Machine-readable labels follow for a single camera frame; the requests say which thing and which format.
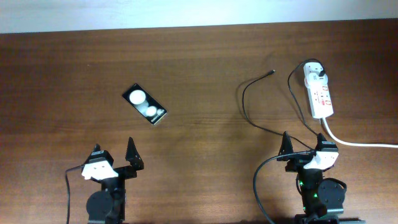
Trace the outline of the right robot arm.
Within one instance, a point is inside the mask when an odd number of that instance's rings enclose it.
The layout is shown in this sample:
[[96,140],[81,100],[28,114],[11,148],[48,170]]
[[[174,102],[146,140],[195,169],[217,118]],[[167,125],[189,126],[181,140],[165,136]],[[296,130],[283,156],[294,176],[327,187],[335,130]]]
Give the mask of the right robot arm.
[[286,172],[295,172],[296,187],[300,192],[303,214],[294,217],[294,222],[339,223],[347,185],[334,178],[325,178],[323,173],[334,166],[339,153],[335,143],[318,134],[315,149],[300,154],[294,152],[290,136],[282,135],[278,161],[285,161]]

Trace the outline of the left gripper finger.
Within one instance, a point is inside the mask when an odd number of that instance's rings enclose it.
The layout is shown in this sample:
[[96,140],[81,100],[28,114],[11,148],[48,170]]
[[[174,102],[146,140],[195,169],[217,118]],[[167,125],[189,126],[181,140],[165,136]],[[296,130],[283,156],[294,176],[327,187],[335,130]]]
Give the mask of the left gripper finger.
[[87,164],[87,163],[88,163],[88,161],[89,161],[89,159],[90,159],[90,156],[91,156],[91,154],[92,154],[93,152],[97,152],[97,151],[100,151],[100,150],[101,150],[101,146],[100,146],[99,144],[95,144],[95,146],[94,146],[92,152],[90,153],[90,155],[88,156],[88,158],[86,159],[86,161],[84,162],[84,164]]
[[135,170],[143,170],[144,169],[144,162],[139,155],[136,146],[134,144],[134,140],[132,137],[129,137],[127,143],[127,150],[125,159],[130,163],[130,165]]

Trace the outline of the black Galaxy flip phone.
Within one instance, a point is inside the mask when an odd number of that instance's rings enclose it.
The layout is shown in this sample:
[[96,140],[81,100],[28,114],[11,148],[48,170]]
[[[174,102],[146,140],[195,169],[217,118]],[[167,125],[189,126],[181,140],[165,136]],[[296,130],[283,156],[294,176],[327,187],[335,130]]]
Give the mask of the black Galaxy flip phone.
[[138,83],[128,88],[122,97],[135,108],[151,125],[156,125],[166,116],[167,110]]

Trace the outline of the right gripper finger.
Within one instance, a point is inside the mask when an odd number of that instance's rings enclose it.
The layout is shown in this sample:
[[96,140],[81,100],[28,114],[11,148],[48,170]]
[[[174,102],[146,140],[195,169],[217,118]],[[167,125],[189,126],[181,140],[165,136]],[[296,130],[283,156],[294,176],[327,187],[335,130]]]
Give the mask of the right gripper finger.
[[282,143],[279,149],[277,161],[289,161],[291,158],[294,157],[293,153],[294,150],[291,138],[287,131],[285,131],[282,135]]
[[315,146],[316,151],[321,151],[322,149],[326,148],[327,140],[322,133],[317,135],[317,145]]

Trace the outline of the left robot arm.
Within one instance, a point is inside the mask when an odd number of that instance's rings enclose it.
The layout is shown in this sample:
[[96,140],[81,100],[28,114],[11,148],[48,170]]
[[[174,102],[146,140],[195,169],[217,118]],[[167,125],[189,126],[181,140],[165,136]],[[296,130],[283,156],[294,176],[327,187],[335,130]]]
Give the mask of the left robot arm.
[[128,166],[114,168],[111,154],[96,144],[84,162],[82,176],[101,185],[101,190],[93,193],[86,203],[89,223],[110,224],[125,220],[125,181],[136,178],[137,171],[144,168],[132,137],[128,139],[125,160]]

